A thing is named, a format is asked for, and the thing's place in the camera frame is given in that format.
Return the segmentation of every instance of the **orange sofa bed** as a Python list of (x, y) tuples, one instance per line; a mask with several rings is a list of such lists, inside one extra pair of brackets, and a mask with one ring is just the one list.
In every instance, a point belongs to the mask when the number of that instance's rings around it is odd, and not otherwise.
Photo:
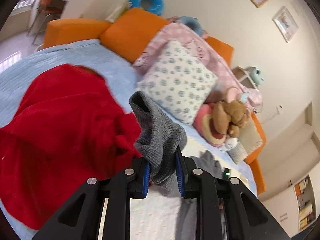
[[(127, 11), (113, 24), (92, 19), (54, 20), (47, 25), (43, 48), (100, 39), (108, 49), (133, 63), (155, 34), (168, 23), (167, 20), (138, 8)], [(233, 47), (212, 37), (208, 37), (205, 41), (230, 65)], [(266, 137), (256, 115), (252, 114), (252, 118), (263, 144), (244, 161), (250, 165), (259, 195), (265, 192), (266, 185), (257, 157), (265, 145)]]

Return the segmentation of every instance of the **brown teddy bear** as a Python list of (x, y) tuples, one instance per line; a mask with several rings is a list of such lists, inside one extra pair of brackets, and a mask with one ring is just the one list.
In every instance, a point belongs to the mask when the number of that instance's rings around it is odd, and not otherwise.
[(217, 102), (212, 109), (214, 128), (218, 133), (228, 133), (230, 137), (239, 136), (239, 128), (247, 125), (249, 117), (249, 110), (239, 100)]

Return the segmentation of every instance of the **door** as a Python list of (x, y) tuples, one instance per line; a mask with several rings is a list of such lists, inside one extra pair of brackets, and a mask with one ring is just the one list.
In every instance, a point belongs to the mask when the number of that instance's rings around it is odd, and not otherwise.
[(299, 233), (299, 208), (294, 186), (263, 202), (289, 237)]

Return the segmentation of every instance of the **patterned pillow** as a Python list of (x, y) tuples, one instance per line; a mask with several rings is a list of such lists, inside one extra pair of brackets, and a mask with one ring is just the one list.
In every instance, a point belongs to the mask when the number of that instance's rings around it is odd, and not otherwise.
[(178, 120), (192, 124), (217, 76), (177, 40), (169, 40), (138, 89)]

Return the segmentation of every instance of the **stuffed animal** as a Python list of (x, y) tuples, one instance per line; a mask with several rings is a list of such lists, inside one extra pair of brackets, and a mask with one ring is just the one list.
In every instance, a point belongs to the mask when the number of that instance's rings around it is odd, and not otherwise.
[(238, 144), (237, 138), (230, 137), (229, 135), (227, 135), (225, 142), (222, 144), (221, 147), (219, 147), (219, 150), (227, 152), (228, 150), (235, 148), (237, 144)]
[(238, 96), (230, 98), (231, 90), (226, 93), (226, 102), (217, 102), (212, 109), (212, 119), (215, 130), (218, 133), (230, 135), (230, 137), (239, 136), (239, 128), (247, 125), (250, 111), (240, 100)]

